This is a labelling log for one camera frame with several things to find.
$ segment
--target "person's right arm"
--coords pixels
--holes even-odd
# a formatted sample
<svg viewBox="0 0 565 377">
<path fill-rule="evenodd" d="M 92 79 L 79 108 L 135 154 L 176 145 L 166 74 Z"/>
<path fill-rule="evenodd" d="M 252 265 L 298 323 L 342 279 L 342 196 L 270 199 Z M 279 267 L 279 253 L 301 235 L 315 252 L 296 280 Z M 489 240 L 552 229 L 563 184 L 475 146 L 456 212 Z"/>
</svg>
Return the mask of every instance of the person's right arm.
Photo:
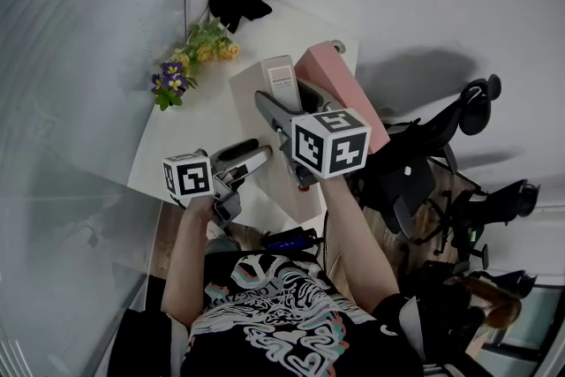
<svg viewBox="0 0 565 377">
<path fill-rule="evenodd" d="M 386 297 L 398 293 L 395 274 L 345 179 L 340 176 L 321 180 L 320 186 L 351 294 L 361 308 L 371 313 Z"/>
</svg>

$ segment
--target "white table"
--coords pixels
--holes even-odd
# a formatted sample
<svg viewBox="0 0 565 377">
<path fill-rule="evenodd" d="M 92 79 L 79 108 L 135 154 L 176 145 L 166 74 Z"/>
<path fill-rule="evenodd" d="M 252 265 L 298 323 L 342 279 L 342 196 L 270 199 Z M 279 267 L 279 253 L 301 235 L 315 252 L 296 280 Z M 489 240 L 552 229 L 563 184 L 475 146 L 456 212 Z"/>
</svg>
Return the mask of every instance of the white table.
<svg viewBox="0 0 565 377">
<path fill-rule="evenodd" d="M 267 0 L 273 12 L 262 19 L 242 19 L 231 37 L 241 46 L 238 60 L 207 64 L 196 90 L 183 96 L 183 106 L 161 112 L 154 106 L 139 143 L 128 186 L 172 203 L 165 188 L 162 159 L 205 149 L 212 154 L 244 139 L 231 95 L 230 77 L 263 58 L 290 55 L 296 63 L 306 49 L 328 40 L 345 44 L 345 63 L 355 73 L 358 41 L 329 24 L 275 0 Z M 259 189 L 252 177 L 238 190 L 242 214 L 237 222 L 263 230 L 280 231 L 297 226 Z M 323 215 L 303 224 L 320 232 Z"/>
</svg>

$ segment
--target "white cube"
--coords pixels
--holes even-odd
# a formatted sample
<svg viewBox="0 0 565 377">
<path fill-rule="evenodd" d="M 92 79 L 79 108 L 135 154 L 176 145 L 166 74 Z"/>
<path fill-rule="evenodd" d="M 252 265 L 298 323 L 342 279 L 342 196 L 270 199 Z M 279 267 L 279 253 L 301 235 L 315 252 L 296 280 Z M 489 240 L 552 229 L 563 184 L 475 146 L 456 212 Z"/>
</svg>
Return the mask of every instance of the white cube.
<svg viewBox="0 0 565 377">
<path fill-rule="evenodd" d="M 292 158 L 327 179 L 365 167 L 371 126 L 354 110 L 292 118 Z"/>
<path fill-rule="evenodd" d="M 214 194 L 210 159 L 204 155 L 186 154 L 162 160 L 165 185 L 179 201 Z"/>
</svg>

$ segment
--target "black t-shirt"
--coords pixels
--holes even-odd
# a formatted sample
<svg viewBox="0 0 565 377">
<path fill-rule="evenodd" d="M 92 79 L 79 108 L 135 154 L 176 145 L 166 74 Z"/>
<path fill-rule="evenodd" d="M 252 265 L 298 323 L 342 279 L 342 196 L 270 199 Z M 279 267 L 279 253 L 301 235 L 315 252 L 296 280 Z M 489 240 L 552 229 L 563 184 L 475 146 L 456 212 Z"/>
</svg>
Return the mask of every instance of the black t-shirt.
<svg viewBox="0 0 565 377">
<path fill-rule="evenodd" d="M 180 324 L 162 313 L 124 317 L 109 376 L 122 372 L 128 354 L 147 361 L 133 373 L 130 361 L 131 375 L 423 374 L 422 355 L 399 323 L 402 311 L 410 319 L 410 302 L 395 295 L 366 313 L 308 253 L 210 254 L 204 294 L 202 315 L 190 331 L 181 328 L 181 339 Z M 159 365 L 157 353 L 169 363 Z"/>
</svg>

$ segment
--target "pink box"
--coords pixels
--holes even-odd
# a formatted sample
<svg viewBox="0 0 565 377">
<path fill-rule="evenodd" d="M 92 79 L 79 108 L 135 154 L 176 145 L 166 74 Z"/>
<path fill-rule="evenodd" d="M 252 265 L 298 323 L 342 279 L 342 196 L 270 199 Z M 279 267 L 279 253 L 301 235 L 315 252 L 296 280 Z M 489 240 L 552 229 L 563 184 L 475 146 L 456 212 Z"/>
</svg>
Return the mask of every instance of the pink box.
<svg viewBox="0 0 565 377">
<path fill-rule="evenodd" d="M 351 71 L 329 42 L 316 44 L 294 66 L 299 79 L 309 80 L 334 96 L 344 108 L 354 109 L 371 126 L 369 153 L 375 153 L 389 141 L 387 130 Z"/>
</svg>

